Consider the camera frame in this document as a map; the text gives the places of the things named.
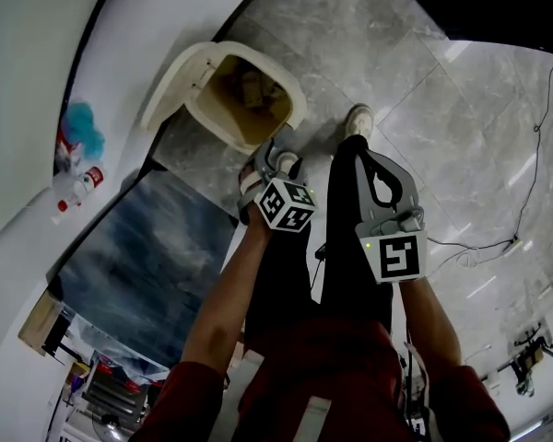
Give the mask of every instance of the leg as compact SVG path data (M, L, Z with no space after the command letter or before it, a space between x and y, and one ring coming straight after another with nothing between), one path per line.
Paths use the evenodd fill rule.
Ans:
M332 161L322 307L330 315L377 320L390 331L393 288L376 283L355 233L361 222L355 157L368 148L365 137L351 135Z
M310 232L311 225L300 233L273 232L246 315L246 343L262 331L311 315L315 302L306 260Z

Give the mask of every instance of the marble floor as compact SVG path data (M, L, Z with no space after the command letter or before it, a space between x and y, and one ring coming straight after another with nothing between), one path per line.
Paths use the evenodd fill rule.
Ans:
M359 102L375 112L371 149L414 176L432 238L471 246L512 238L535 174L533 127L546 109L552 54L448 41L414 0L253 0L226 39L273 57L307 97L307 116L288 142L304 156L321 207L308 249L312 276L336 128ZM172 119L154 157L236 214L245 156L187 112ZM447 261L463 248L430 243L430 282L480 374L505 362L513 336L553 309L553 76L536 184L518 231L524 247L496 260L503 245ZM319 273L316 300L321 281ZM405 321L396 305L400 344Z

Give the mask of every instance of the trash can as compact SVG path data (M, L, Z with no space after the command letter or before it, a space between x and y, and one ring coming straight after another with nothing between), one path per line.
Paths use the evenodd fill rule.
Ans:
M200 42L181 53L151 96L142 127L157 131L182 105L244 154L285 125L297 129L307 111L300 84L289 71L232 41Z

